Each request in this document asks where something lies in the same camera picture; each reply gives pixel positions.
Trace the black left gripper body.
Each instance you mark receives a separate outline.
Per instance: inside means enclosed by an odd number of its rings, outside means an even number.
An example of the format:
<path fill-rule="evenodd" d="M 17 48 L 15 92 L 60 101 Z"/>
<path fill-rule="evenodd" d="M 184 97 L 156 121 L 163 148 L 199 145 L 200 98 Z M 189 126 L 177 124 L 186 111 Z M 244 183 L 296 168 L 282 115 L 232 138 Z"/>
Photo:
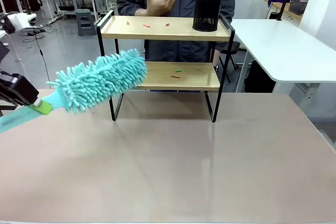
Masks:
<path fill-rule="evenodd" d="M 14 105 L 32 105 L 39 91 L 21 74 L 1 70 L 1 99 Z"/>

